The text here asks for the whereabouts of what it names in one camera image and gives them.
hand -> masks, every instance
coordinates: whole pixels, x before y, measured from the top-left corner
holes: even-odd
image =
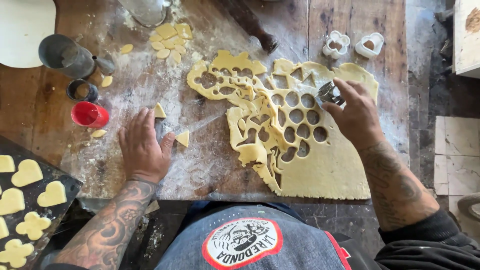
[[[385,141],[377,107],[367,89],[359,82],[345,82],[339,78],[334,78],[333,82],[347,104],[342,110],[334,103],[325,102],[322,108],[332,115],[343,136],[352,142],[357,150]]]
[[[119,130],[127,179],[140,177],[157,184],[168,172],[175,134],[167,133],[158,145],[154,123],[154,111],[142,108],[127,128]]]

red cup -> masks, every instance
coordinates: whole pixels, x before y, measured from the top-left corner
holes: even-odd
[[[106,109],[88,101],[80,101],[72,108],[72,120],[81,126],[99,128],[106,125],[108,119]]]

forearm tattoo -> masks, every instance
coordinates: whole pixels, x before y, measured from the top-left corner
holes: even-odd
[[[120,192],[62,249],[55,262],[116,270],[155,192],[153,183],[127,181]]]
[[[437,211],[424,201],[430,195],[407,172],[392,146],[384,141],[359,151],[380,227],[391,231],[412,224]]]

white cutting board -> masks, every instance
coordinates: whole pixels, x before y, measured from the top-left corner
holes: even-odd
[[[55,33],[56,13],[53,0],[0,0],[0,63],[41,66],[38,45]]]

metal cookie cutter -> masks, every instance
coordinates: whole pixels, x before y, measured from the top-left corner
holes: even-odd
[[[332,102],[338,106],[345,103],[345,100],[340,96],[340,91],[333,82],[326,83],[320,87],[318,94],[315,96],[315,101],[320,108],[324,102]]]

